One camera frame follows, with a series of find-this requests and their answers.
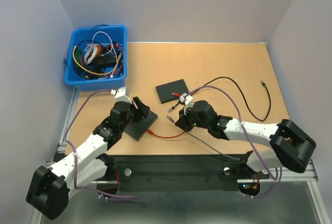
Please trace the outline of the black network switch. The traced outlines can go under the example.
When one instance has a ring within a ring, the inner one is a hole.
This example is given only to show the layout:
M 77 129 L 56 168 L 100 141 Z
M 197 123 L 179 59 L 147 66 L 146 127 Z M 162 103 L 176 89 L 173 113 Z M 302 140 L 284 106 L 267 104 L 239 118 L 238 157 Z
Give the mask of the black network switch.
M 156 86 L 156 92 L 161 104 L 177 100 L 183 93 L 188 93 L 184 79 Z
M 148 131 L 148 129 L 153 125 L 153 123 L 157 120 L 157 118 L 158 115 L 150 110 L 147 118 L 129 124 L 125 128 L 124 132 L 138 142 Z

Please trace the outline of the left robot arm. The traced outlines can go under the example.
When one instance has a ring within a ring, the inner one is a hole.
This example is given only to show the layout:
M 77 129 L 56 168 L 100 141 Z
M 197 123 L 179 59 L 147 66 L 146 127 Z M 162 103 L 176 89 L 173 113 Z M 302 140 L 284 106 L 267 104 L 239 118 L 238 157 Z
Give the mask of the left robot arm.
M 115 175 L 112 158 L 106 152 L 121 138 L 127 126 L 145 120 L 149 106 L 136 96 L 117 100 L 107 116 L 79 146 L 49 167 L 35 170 L 26 201 L 50 220 L 58 218 L 70 199 L 97 178 Z

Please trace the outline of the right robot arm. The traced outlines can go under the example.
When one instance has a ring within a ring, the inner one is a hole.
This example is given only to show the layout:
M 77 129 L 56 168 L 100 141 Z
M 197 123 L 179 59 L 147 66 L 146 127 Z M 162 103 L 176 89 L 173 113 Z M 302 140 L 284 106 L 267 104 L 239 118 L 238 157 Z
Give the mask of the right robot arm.
M 261 152 L 254 148 L 239 164 L 239 173 L 244 177 L 278 167 L 304 173 L 316 149 L 316 142 L 291 120 L 283 119 L 274 124 L 241 122 L 217 114 L 207 101 L 185 106 L 179 111 L 175 125 L 185 132 L 202 128 L 217 139 L 268 146 L 267 150 Z

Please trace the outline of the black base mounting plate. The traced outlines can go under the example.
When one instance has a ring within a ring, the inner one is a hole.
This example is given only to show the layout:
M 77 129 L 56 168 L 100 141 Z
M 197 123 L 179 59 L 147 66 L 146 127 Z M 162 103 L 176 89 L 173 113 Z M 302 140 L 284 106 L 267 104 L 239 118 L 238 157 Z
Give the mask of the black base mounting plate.
M 239 180 L 258 173 L 222 155 L 102 155 L 107 170 L 97 181 L 120 180 L 121 192 L 238 191 Z

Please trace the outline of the black adapter in bin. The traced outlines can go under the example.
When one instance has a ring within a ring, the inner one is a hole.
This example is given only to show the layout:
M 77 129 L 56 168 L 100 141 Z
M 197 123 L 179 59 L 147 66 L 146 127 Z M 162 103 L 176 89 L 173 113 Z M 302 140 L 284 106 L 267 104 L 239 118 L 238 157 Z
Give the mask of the black adapter in bin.
M 117 61 L 113 54 L 107 54 L 92 61 L 92 65 L 99 67 L 111 67 L 115 66 L 116 63 Z

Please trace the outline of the blue plastic bin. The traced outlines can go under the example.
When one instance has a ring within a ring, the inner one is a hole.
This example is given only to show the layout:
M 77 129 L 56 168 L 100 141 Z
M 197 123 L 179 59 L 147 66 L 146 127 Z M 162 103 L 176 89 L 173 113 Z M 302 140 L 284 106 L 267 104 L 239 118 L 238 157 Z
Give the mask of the blue plastic bin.
M 116 65 L 92 65 L 98 57 L 113 54 Z M 70 40 L 64 81 L 80 91 L 116 89 L 125 85 L 128 73 L 127 30 L 123 25 L 96 25 L 76 29 Z

